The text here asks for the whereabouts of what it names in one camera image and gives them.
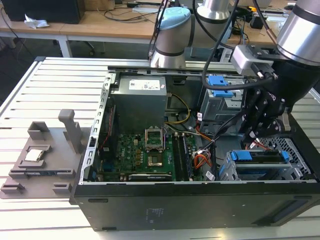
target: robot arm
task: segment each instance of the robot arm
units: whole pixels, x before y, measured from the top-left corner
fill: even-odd
[[[198,7],[201,22],[212,35],[221,36],[226,31],[229,18],[227,8],[227,0],[205,0]],[[168,13],[164,15],[164,20],[174,15],[170,8],[166,11]],[[258,80],[251,83],[250,88],[249,85],[241,88],[245,90],[239,132],[244,135],[244,142],[290,131],[288,114],[294,104],[319,81],[320,1],[298,0],[279,36],[276,40],[274,37],[272,39],[277,43],[272,48],[238,45],[231,59],[239,74],[258,76],[258,79],[264,81],[263,85]],[[185,68],[185,47],[213,45],[214,41],[189,13],[180,21],[171,21],[167,25],[161,23],[151,66]],[[227,89],[230,86],[208,86],[204,77],[202,81],[206,88],[230,90]]]
[[[239,74],[267,68],[276,79],[244,91],[240,133],[245,142],[291,130],[288,113],[320,80],[320,2],[299,0],[273,49],[239,45],[231,62]]]
[[[199,20],[215,37],[218,37],[226,26],[230,16],[228,5],[228,0],[204,0],[197,8]],[[186,67],[186,47],[211,48],[214,44],[189,9],[167,8],[161,21],[150,65],[154,68],[183,69]]]

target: motherboard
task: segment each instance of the motherboard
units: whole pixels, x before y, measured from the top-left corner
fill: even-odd
[[[200,180],[201,172],[194,171],[192,153],[196,150],[193,135],[162,133],[159,130],[146,131],[144,134],[120,134],[117,140],[114,159],[102,159],[99,175],[105,182],[146,182],[146,181],[192,181]],[[185,142],[183,149],[176,147],[178,140]],[[183,156],[183,163],[177,164]],[[179,168],[188,171],[188,177],[182,178]]]

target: wooden desk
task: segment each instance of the wooden desk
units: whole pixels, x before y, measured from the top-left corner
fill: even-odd
[[[283,8],[288,3],[287,0],[273,0],[271,6],[273,8]],[[117,19],[129,19],[140,16],[138,12],[128,12],[128,9],[115,9],[113,17]],[[147,19],[153,21],[142,21],[137,23],[123,23],[107,19],[103,16],[104,12],[87,11],[80,24],[64,24],[49,22],[49,27],[33,29],[25,25],[24,22],[11,22],[6,14],[9,26],[20,38],[33,39],[52,39],[57,40],[60,44],[62,55],[64,57],[72,57],[69,40],[74,41],[93,41],[93,42],[118,42],[118,43],[138,43],[148,44],[154,29],[154,21],[156,14],[146,16]],[[245,25],[244,32],[248,35],[250,43],[253,44],[270,44],[272,43],[266,30],[252,29],[248,23]],[[0,17],[0,36],[15,37],[4,20]],[[228,44],[236,45],[240,40],[239,35],[233,35],[228,40]]]
[[[128,12],[130,9],[116,9],[112,13],[115,14],[115,19],[130,19],[139,17],[138,12]],[[103,16],[104,12],[87,11],[81,20],[80,24],[65,24],[60,29],[62,35],[73,36],[96,36],[96,37],[117,37],[117,38],[135,38],[135,39],[151,39],[154,30],[154,21],[156,13],[145,16],[147,19],[153,21],[142,21],[137,23],[124,23],[107,19]],[[112,17],[110,13],[106,13],[107,17]]]

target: sticker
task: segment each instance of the sticker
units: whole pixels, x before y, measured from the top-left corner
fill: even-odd
[[[255,145],[256,145],[255,142],[251,143],[250,149],[253,149]]]
[[[145,222],[154,224],[157,220],[163,219],[164,208],[147,208],[145,213]]]
[[[209,172],[209,171],[207,171],[206,172],[206,177],[208,178],[208,179],[210,179],[211,181],[214,181],[215,179],[216,179],[216,177],[215,177],[215,175],[213,175],[211,172]]]
[[[160,90],[160,81],[132,79],[129,82],[129,90]]]
[[[27,175],[41,175],[40,172],[27,172]]]

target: white table leg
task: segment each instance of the white table leg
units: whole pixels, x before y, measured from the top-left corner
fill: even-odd
[[[70,45],[69,45],[67,38],[62,37],[62,38],[58,39],[58,42],[60,45],[62,56],[64,58],[72,58],[72,52],[71,52]]]

